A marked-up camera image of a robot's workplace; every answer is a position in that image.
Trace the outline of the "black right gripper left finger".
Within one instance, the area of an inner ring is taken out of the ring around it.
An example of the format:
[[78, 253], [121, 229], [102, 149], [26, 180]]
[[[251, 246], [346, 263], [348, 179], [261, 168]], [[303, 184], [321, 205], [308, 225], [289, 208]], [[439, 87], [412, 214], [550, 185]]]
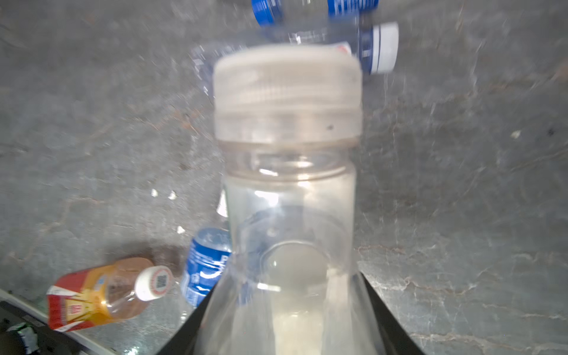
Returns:
[[191, 313], [188, 320], [180, 327], [178, 332], [159, 350], [158, 355], [175, 355], [175, 354], [206, 354], [200, 348], [199, 336], [202, 330], [202, 322], [205, 318], [205, 313], [208, 304], [214, 294], [215, 288], [210, 291], [201, 304]]

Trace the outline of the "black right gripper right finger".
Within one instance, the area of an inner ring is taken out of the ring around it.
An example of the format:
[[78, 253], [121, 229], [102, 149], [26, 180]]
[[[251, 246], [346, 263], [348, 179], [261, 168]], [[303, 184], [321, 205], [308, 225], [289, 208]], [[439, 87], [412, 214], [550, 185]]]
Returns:
[[386, 354], [388, 355], [425, 355], [425, 352], [411, 339], [399, 324], [386, 304], [376, 293], [363, 273], [360, 274], [370, 297]]

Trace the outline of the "clear bottle white cap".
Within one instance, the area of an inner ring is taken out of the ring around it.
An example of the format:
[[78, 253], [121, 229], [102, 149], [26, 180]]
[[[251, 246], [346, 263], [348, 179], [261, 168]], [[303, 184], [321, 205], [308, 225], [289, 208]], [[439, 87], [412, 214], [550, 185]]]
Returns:
[[362, 71], [325, 45], [273, 44], [214, 67], [232, 254], [197, 354], [384, 354], [354, 259]]

